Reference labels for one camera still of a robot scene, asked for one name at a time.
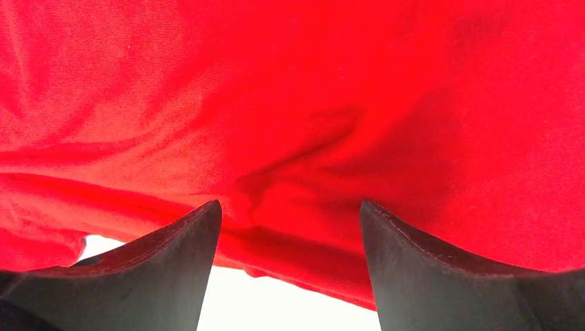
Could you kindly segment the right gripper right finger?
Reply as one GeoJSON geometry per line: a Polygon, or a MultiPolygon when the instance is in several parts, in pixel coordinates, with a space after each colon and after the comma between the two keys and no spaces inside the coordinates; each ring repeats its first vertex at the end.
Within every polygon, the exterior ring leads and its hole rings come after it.
{"type": "Polygon", "coordinates": [[[584,271],[543,272],[465,251],[372,201],[359,211],[382,330],[583,330],[584,271]]]}

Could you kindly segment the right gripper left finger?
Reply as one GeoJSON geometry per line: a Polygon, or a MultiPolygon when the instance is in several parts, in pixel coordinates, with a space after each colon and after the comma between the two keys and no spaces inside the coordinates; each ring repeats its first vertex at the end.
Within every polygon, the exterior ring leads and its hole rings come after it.
{"type": "Polygon", "coordinates": [[[196,330],[218,201],[70,267],[1,272],[2,330],[196,330]]]}

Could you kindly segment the red t-shirt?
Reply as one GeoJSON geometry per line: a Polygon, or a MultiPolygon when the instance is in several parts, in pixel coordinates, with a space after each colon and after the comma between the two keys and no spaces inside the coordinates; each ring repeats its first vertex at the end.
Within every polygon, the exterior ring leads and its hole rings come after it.
{"type": "Polygon", "coordinates": [[[368,309],[364,200],[582,268],[584,2],[1,2],[3,269],[210,200],[218,265],[368,309]]]}

